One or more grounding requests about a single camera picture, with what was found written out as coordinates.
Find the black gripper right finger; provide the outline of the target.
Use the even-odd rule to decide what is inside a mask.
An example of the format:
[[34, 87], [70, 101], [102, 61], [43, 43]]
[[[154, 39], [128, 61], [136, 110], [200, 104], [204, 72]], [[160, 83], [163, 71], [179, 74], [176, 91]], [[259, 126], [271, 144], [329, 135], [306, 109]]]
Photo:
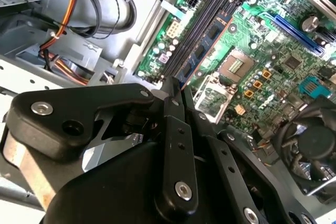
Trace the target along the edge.
[[206, 160], [221, 178], [232, 217], [225, 223], [314, 223], [314, 217], [244, 145], [244, 135], [231, 126], [216, 133], [196, 110], [189, 87], [183, 90], [186, 116]]

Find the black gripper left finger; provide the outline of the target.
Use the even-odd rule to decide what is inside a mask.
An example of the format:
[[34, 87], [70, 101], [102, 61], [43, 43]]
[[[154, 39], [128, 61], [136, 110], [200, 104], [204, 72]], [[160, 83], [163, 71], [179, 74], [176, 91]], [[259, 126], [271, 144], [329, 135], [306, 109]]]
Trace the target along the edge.
[[113, 137], [134, 133], [143, 143], [189, 144], [192, 131], [176, 79], [152, 94], [138, 83], [25, 92], [6, 121], [5, 159], [19, 169], [42, 207], [86, 173], [83, 154]]

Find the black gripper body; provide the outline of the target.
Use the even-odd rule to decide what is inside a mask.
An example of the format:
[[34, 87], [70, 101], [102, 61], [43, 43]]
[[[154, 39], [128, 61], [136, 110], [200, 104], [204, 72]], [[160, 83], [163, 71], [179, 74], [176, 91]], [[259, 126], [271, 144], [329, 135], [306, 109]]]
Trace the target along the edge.
[[44, 223], [235, 223], [219, 176], [183, 142], [147, 142], [68, 182]]

